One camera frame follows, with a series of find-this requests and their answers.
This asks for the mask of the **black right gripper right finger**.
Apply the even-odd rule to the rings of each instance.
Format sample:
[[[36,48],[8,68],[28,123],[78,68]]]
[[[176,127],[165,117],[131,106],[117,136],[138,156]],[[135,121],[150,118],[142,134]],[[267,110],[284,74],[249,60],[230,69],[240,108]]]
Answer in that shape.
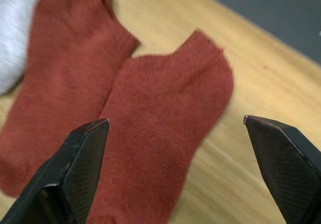
[[[246,115],[262,178],[286,223],[320,223],[320,151],[297,128]]]

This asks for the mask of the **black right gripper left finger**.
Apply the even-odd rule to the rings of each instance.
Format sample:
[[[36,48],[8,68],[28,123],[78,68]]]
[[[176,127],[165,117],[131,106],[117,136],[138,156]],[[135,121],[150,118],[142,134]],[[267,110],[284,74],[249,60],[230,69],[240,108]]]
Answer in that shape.
[[[36,171],[1,223],[86,223],[108,131],[108,119],[71,131]]]

